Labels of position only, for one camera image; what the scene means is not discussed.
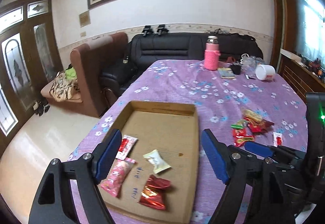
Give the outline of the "purple floral tablecloth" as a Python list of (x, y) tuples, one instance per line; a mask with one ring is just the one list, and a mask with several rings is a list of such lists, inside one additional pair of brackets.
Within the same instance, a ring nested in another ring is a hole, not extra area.
[[(247, 108), (274, 122), (273, 131), (282, 134), (285, 146), (306, 152), (306, 105), (281, 76), (276, 75), (272, 82), (247, 80), (244, 75), (227, 80), (220, 78), (218, 71), (206, 70), (203, 61), (163, 60), (154, 62), (129, 86), (68, 161), (92, 152), (127, 103), (136, 100), (193, 104), (198, 113), (199, 132), (210, 129), (226, 145), (233, 144), (231, 125), (240, 119), (241, 109)], [(224, 188), (200, 146), (190, 223), (208, 223)]]

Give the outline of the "shoes on floor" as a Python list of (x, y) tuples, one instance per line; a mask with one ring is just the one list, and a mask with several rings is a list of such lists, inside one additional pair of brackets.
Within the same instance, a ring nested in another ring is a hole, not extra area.
[(42, 101), (36, 101), (33, 105), (34, 114), (41, 117), (44, 113), (47, 113), (50, 109), (50, 105), (48, 103), (43, 103)]

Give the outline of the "cream white candy packet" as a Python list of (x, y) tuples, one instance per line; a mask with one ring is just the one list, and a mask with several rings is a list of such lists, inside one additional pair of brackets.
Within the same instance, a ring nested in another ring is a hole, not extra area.
[(156, 149), (143, 155), (143, 157), (150, 164), (152, 164), (154, 166), (153, 172), (155, 174), (161, 173), (161, 172), (171, 168), (171, 166), (161, 158), (158, 150), (156, 150)]

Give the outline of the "white plastic jar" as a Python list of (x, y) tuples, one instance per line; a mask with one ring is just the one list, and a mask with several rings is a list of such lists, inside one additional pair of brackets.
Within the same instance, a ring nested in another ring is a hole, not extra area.
[(276, 72), (271, 65), (258, 65), (255, 70), (255, 75), (258, 80), (272, 81)]

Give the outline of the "pink candy packet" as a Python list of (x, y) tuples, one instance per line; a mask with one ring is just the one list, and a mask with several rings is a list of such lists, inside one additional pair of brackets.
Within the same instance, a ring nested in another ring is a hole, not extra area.
[(136, 161), (130, 158), (117, 160), (106, 179), (100, 184), (100, 187), (111, 196), (118, 197), (122, 184), (135, 163)]

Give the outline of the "red rectangular snack pack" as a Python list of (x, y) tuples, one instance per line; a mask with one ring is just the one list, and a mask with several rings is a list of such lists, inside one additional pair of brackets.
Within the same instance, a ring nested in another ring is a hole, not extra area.
[(247, 135), (246, 129), (233, 129), (232, 137), (234, 140), (234, 145), (236, 147), (241, 147), (245, 145), (246, 142), (253, 142), (255, 140), (254, 136)]

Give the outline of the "cardboard tray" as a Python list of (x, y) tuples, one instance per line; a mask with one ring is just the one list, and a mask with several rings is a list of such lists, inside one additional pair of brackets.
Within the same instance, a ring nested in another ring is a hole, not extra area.
[[(189, 223), (192, 215), (199, 160), (198, 114), (192, 104), (131, 101), (115, 119), (113, 129), (123, 138), (136, 138), (127, 157), (135, 165), (116, 197), (103, 188), (110, 210), (151, 223)], [(167, 180), (160, 197), (164, 209), (151, 202), (149, 177)]]

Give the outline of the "wooden cabinet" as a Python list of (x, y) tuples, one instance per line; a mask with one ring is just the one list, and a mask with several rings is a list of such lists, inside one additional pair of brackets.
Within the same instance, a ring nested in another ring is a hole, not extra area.
[(271, 65), (302, 99), (324, 91), (324, 0), (274, 0)]

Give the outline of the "pink sleeved water bottle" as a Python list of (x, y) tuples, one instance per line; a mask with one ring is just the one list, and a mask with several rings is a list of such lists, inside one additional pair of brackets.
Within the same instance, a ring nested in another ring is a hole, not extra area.
[(217, 36), (208, 36), (206, 49), (204, 53), (204, 68), (215, 71), (218, 69), (220, 51)]

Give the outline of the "golden wafer snack pack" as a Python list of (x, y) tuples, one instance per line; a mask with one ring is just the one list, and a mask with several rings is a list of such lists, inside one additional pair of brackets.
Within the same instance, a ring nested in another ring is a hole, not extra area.
[(242, 108), (241, 112), (244, 118), (249, 118), (257, 123), (260, 123), (263, 120), (263, 117), (260, 114), (257, 114), (250, 109)]

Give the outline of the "white red snack sachet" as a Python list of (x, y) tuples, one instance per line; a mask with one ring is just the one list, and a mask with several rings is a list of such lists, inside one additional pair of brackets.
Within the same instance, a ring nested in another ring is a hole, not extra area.
[(281, 133), (273, 132), (273, 145), (275, 147), (282, 146), (283, 135)]

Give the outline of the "wall plaque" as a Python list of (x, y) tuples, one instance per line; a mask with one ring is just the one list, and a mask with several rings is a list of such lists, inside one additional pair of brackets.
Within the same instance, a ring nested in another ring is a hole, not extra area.
[(79, 23), (81, 28), (91, 24), (89, 10), (79, 15)]

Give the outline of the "green candy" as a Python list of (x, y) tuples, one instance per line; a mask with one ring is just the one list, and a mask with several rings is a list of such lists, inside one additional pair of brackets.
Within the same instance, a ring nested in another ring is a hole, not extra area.
[(245, 122), (238, 122), (231, 125), (231, 128), (236, 130), (244, 129), (245, 127), (246, 127)]

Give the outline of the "small booklet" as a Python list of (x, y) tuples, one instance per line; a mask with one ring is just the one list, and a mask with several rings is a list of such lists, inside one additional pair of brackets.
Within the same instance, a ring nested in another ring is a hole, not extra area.
[(223, 79), (235, 79), (236, 75), (233, 73), (231, 68), (218, 68), (220, 78)]

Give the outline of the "shiny red foil packet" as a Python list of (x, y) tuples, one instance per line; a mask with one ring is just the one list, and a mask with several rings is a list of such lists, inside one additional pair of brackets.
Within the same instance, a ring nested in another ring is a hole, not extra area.
[(141, 192), (139, 204), (156, 210), (166, 210), (165, 192), (171, 187), (169, 180), (151, 174)]

